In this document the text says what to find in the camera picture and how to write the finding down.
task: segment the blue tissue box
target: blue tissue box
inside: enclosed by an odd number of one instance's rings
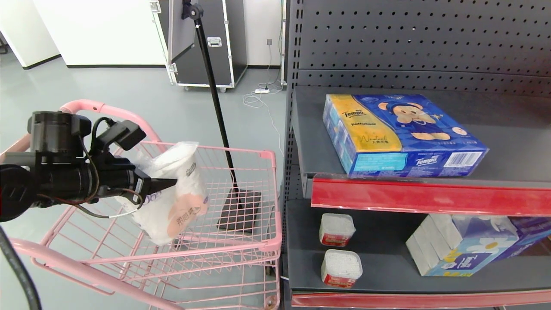
[[[422,276],[471,276],[518,241],[505,216],[430,214],[406,242]]]
[[[422,95],[327,95],[323,122],[349,177],[470,174],[488,148]]]
[[[510,217],[509,219],[517,229],[518,241],[496,260],[517,256],[551,235],[551,217]]]

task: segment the white wall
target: white wall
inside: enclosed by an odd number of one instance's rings
[[[165,64],[147,0],[34,2],[67,65]]]
[[[68,65],[165,64],[148,0],[34,2]],[[281,5],[281,0],[244,0],[249,65],[268,65],[270,50],[271,64],[280,63]],[[266,39],[272,39],[270,47]]]
[[[249,65],[279,65],[279,29],[281,27],[282,0],[244,0],[247,60]],[[272,63],[270,47],[266,39],[272,39]]]
[[[23,67],[59,54],[33,0],[0,0],[0,31]]]

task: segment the pegboard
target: pegboard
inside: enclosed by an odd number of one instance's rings
[[[291,127],[296,85],[551,97],[551,2],[288,0],[287,5],[283,202],[302,187]]]
[[[550,76],[547,1],[344,3],[305,1],[300,69]]]
[[[457,90],[551,97],[551,78],[434,71],[301,70],[299,85]]]

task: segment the food can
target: food can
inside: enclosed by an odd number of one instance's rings
[[[325,213],[321,216],[320,242],[333,247],[346,247],[356,231],[352,216]]]
[[[362,273],[360,256],[355,252],[334,249],[325,252],[321,265],[321,280],[323,283],[330,286],[351,288]]]

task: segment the plastic bag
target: plastic bag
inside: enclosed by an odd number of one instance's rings
[[[157,245],[172,242],[197,215],[207,212],[207,190],[195,160],[197,146],[197,142],[179,142],[153,159],[134,161],[151,178],[178,179],[175,186],[144,197],[142,208],[133,213],[134,221]],[[137,207],[117,199],[127,211]]]

